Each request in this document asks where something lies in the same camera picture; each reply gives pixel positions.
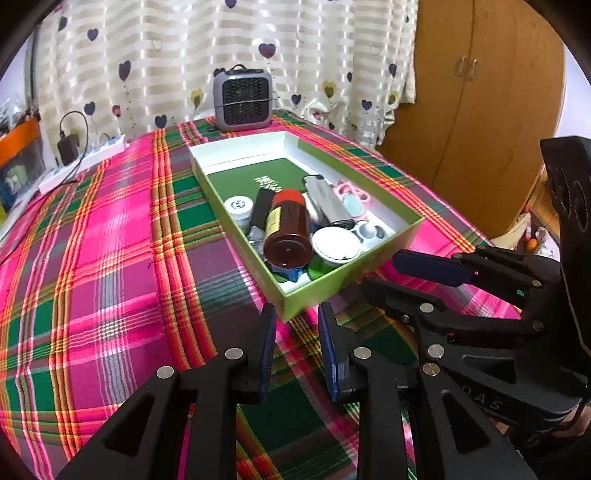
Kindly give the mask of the right hand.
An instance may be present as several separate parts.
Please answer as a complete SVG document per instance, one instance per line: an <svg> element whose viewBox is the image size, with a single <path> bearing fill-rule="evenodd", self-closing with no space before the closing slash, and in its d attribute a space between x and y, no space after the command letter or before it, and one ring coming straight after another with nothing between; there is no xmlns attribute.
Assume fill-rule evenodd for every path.
<svg viewBox="0 0 591 480"><path fill-rule="evenodd" d="M560 424L553 435L558 438L583 436L590 428L591 406L586 405L581 412L572 411Z"/></svg>

